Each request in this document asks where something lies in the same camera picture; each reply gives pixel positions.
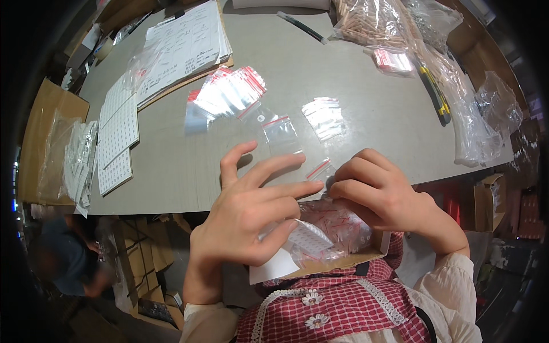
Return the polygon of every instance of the strap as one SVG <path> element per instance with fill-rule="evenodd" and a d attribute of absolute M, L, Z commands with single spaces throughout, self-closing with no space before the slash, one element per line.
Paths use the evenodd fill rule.
<path fill-rule="evenodd" d="M 421 318 L 421 320 L 427 327 L 427 331 L 429 331 L 429 336 L 431 337 L 431 343 L 436 343 L 435 327 L 433 326 L 433 322 L 431 322 L 431 318 L 429 318 L 429 316 L 421 308 L 417 306 L 414 306 L 414 307 L 416 308 L 417 316 Z"/>

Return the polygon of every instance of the hand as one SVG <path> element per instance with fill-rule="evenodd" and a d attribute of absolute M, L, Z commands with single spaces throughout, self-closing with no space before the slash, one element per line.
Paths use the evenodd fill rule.
<path fill-rule="evenodd" d="M 91 241 L 86 243 L 86 245 L 88 246 L 88 249 L 90 249 L 91 251 L 95 251 L 96 253 L 100 254 L 99 243 Z"/>
<path fill-rule="evenodd" d="M 353 156 L 334 181 L 331 197 L 374 229 L 420 233 L 433 213 L 442 212 L 430 195 L 416 193 L 404 173 L 373 149 Z"/>
<path fill-rule="evenodd" d="M 256 141 L 238 144 L 221 160 L 221 194 L 213 204 L 208 219 L 191 234 L 191 260 L 213 264 L 232 261 L 250 266 L 263 265 L 275 255 L 297 226 L 293 219 L 300 217 L 300 211 L 295 198 L 322 189 L 321 181 L 260 188 L 272 173 L 305 162 L 303 154 L 260 161 L 238 179 L 238 160 L 256 147 Z M 281 224 L 263 241 L 259 241 L 259 231 L 271 222 Z"/>

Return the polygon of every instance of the black marker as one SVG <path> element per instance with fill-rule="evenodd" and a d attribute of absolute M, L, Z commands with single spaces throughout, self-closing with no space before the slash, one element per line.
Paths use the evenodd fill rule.
<path fill-rule="evenodd" d="M 282 11 L 278 11 L 276 15 L 278 15 L 280 18 L 284 19 L 285 21 L 294 24 L 295 26 L 299 27 L 303 31 L 307 32 L 309 35 L 314 37 L 316 40 L 318 40 L 322 44 L 327 44 L 328 43 L 328 40 L 326 38 L 324 38 L 321 35 L 319 35 L 318 33 L 314 32 L 310 27 L 308 27 L 307 25 L 295 20 L 294 18 L 292 18 L 288 14 L 286 14 Z"/>

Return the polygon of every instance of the fingernail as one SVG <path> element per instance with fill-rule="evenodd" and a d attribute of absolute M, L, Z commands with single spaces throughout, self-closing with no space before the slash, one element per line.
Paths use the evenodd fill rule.
<path fill-rule="evenodd" d="M 296 227 L 298 227 L 298 225 L 299 225 L 298 221 L 294 219 L 290 224 L 290 226 L 288 227 L 288 229 L 294 230 Z"/>

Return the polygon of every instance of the left hand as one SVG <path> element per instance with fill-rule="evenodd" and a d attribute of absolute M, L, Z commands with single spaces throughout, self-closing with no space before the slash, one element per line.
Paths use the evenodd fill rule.
<path fill-rule="evenodd" d="M 238 144 L 221 160 L 221 194 L 204 224 L 191 234 L 191 260 L 194 262 L 217 264 L 232 261 L 250 266 L 263 265 L 297 226 L 293 219 L 300 217 L 300 211 L 295 199 L 322 189 L 321 181 L 261 188 L 272 173 L 305 162 L 304 154 L 275 156 L 260 161 L 239 179 L 238 160 L 256 147 L 254 140 Z M 281 224 L 259 241 L 259 231 L 271 222 Z"/>

